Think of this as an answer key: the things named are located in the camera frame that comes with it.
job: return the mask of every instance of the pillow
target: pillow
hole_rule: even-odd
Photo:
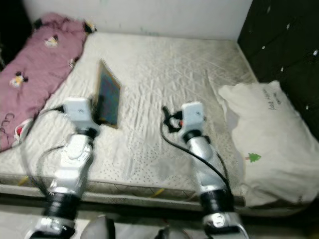
[[[231,136],[244,161],[240,187],[246,206],[314,200],[319,191],[319,143],[279,82],[223,86],[218,93],[226,121],[229,112],[237,116]]]

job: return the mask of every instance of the floor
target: floor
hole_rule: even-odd
[[[0,205],[0,238],[23,239],[24,235],[34,226],[40,217],[41,209],[34,207],[18,207]],[[80,234],[90,220],[102,215],[100,212],[81,211],[77,219],[77,234],[74,239],[80,239]],[[123,218],[109,214],[115,220],[117,239],[154,239],[158,231],[170,224],[175,234],[181,239],[207,238],[200,228],[200,222],[164,221],[163,219]],[[301,231],[281,227],[248,226],[251,239],[305,239]]]

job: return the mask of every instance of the white mattress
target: white mattress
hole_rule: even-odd
[[[121,195],[126,203],[136,204],[129,198],[148,198],[165,189],[145,201],[163,199],[164,206],[179,201],[189,208],[189,202],[184,201],[195,191],[190,157],[169,146],[159,134],[161,107],[176,111],[188,101],[204,104],[205,133],[225,160],[234,193],[240,194],[237,186],[242,168],[233,155],[223,111],[213,91],[223,84],[254,81],[235,42],[95,33],[88,37],[83,56],[46,107],[60,104],[68,96],[92,95],[100,59],[122,84],[119,128],[102,126],[95,140],[95,161],[87,188],[91,196],[87,200],[104,198],[98,201],[109,202],[105,198],[113,197],[118,203]],[[40,154],[64,144],[71,133],[72,124],[58,113],[36,123],[27,139],[33,172]],[[55,152],[46,159],[43,174],[48,180],[56,170],[58,156]],[[10,193],[34,195],[32,190],[14,186],[24,175],[18,147],[1,153],[3,190],[9,187]]]

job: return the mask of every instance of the quilted pattern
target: quilted pattern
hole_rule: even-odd
[[[95,141],[88,192],[149,197],[165,188],[160,198],[190,197],[194,192],[191,159],[163,142],[159,125],[163,105],[176,111],[183,103],[195,100],[204,104],[205,133],[225,159],[232,188],[238,192],[238,163],[213,90],[224,84],[254,81],[235,42],[92,34],[83,56],[46,107],[62,103],[67,96],[92,95],[101,58],[122,83],[119,129],[102,126]],[[40,154],[64,144],[73,132],[64,116],[51,114],[38,120],[27,139],[33,172]],[[176,135],[169,138],[177,141]],[[58,155],[54,152],[45,161],[43,174],[47,179],[56,170]],[[19,148],[0,155],[1,183],[15,185],[23,177],[19,160]]]

